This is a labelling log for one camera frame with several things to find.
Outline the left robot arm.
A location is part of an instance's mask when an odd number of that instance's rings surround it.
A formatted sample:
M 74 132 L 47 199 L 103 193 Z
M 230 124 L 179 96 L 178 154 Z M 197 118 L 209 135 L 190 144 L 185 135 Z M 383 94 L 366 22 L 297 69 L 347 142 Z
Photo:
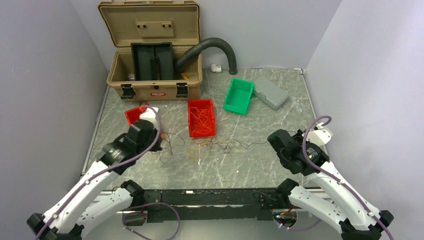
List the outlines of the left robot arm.
M 99 202 L 95 198 L 111 182 L 147 152 L 161 147 L 159 120 L 138 119 L 128 129 L 106 144 L 89 170 L 53 207 L 34 213 L 26 221 L 37 240 L 81 240 L 114 213 L 137 210 L 145 202 L 145 190 L 132 180 Z

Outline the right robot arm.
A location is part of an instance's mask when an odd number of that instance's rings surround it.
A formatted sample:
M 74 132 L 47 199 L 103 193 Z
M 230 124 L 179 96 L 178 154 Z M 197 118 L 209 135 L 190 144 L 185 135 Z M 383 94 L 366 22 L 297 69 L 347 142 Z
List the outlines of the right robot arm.
M 290 135 L 279 129 L 267 137 L 285 169 L 303 175 L 331 198 L 327 201 L 288 178 L 275 189 L 276 203 L 282 208 L 293 205 L 309 211 L 344 240 L 378 240 L 394 216 L 370 204 L 356 190 L 346 188 L 349 183 L 321 148 L 332 136 L 327 127 L 315 127 L 308 134 L 298 130 Z

